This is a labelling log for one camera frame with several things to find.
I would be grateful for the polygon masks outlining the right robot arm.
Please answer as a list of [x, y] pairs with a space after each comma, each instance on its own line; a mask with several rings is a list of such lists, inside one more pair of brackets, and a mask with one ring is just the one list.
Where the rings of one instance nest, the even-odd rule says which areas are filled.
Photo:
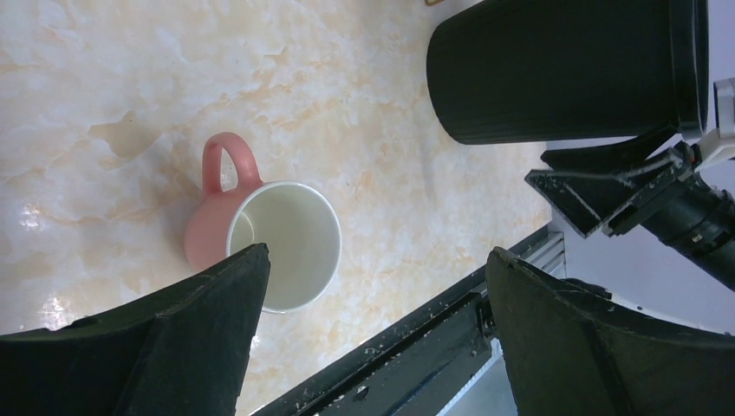
[[525, 180], [581, 237], [642, 226], [733, 289], [734, 197], [700, 173], [732, 160], [734, 140], [712, 130], [694, 145], [661, 150], [675, 133], [663, 126], [619, 143], [546, 151], [547, 169]]

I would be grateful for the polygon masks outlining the black trash bin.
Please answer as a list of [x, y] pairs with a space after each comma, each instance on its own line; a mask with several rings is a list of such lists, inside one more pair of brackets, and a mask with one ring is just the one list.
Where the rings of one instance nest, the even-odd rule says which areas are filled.
[[426, 77], [464, 145], [706, 130], [705, 1], [483, 1], [445, 20]]

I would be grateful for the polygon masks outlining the pink mug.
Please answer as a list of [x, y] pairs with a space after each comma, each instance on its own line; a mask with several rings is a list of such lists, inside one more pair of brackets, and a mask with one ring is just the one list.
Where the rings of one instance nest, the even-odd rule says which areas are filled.
[[342, 235], [321, 193], [295, 181], [263, 181], [248, 144], [229, 132], [205, 143], [202, 193], [184, 236], [196, 271], [263, 243], [270, 258], [264, 312], [294, 312], [324, 293], [338, 269]]

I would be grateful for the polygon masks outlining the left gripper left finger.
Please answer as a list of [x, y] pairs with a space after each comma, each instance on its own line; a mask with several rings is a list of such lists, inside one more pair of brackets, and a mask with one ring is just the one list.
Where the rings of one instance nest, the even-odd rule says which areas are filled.
[[234, 414], [269, 273], [253, 244], [67, 327], [3, 335], [2, 414]]

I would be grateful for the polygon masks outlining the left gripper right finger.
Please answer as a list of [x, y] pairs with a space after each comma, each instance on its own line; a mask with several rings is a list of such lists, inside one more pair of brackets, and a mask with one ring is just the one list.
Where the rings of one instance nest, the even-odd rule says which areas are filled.
[[732, 336], [626, 308], [498, 247], [486, 282], [520, 414], [733, 414]]

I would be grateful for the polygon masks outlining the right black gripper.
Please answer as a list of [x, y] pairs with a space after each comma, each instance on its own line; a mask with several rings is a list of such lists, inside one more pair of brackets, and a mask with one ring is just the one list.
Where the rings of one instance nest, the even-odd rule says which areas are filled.
[[546, 151], [547, 169], [524, 180], [581, 237], [620, 236], [686, 191], [698, 152], [684, 141], [665, 147], [675, 134], [655, 128], [614, 144]]

